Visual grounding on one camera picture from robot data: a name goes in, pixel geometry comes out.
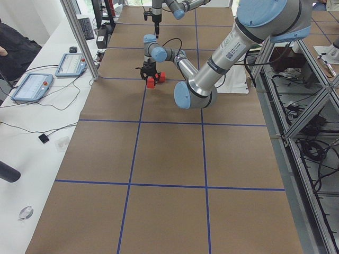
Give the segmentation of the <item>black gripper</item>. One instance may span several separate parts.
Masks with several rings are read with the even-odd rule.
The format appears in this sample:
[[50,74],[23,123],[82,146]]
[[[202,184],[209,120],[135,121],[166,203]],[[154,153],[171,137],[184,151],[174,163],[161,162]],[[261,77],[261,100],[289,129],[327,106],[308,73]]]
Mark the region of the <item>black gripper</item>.
[[143,62],[142,67],[136,67],[135,69],[140,70],[140,76],[142,80],[147,80],[149,77],[155,81],[159,81],[159,72],[156,69],[156,62],[148,59]]
[[159,38],[159,25],[162,21],[162,8],[154,8],[151,7],[148,11],[144,11],[144,20],[147,21],[149,17],[151,17],[154,26],[155,26],[155,36]]

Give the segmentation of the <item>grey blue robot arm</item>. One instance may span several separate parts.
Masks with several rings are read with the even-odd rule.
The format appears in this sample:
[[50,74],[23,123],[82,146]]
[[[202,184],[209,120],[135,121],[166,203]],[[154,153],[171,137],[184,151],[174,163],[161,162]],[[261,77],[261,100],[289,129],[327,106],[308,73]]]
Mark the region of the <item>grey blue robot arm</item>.
[[144,36],[144,65],[140,72],[158,81],[160,74],[156,64],[173,62],[185,78],[174,89],[174,100],[183,109],[206,108],[213,104],[217,98],[216,82],[251,46],[265,39],[279,43],[306,38],[310,33],[313,9],[312,1],[240,1],[231,32],[207,62],[196,69],[184,51],[157,43],[163,4],[179,20],[186,12],[207,4],[207,1],[153,1],[150,10],[144,12],[144,18],[152,18],[155,33]]
[[169,11],[173,16],[179,20],[185,16],[188,11],[194,10],[202,5],[206,5],[210,0],[191,0],[181,1],[176,0],[152,0],[151,8],[148,11],[144,11],[144,20],[146,21],[150,16],[154,23],[154,35],[158,39],[159,37],[159,24],[162,21],[162,9],[163,4],[169,8]]

